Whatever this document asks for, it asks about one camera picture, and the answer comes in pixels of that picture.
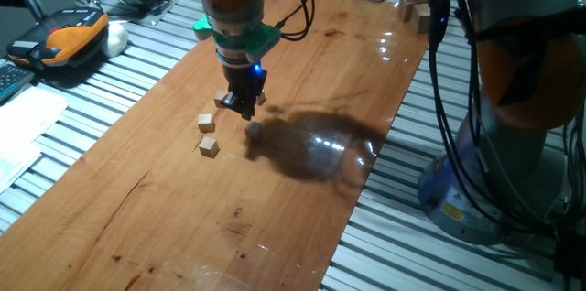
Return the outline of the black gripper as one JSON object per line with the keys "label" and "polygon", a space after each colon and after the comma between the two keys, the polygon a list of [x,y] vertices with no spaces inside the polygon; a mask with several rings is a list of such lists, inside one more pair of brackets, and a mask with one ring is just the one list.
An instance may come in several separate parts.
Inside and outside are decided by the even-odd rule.
{"label": "black gripper", "polygon": [[[221,106],[239,113],[245,120],[255,116],[256,106],[264,102],[261,93],[266,82],[267,72],[259,65],[253,64],[243,68],[223,66],[223,74],[228,81],[228,93],[221,99]],[[253,96],[248,106],[241,99]]]}

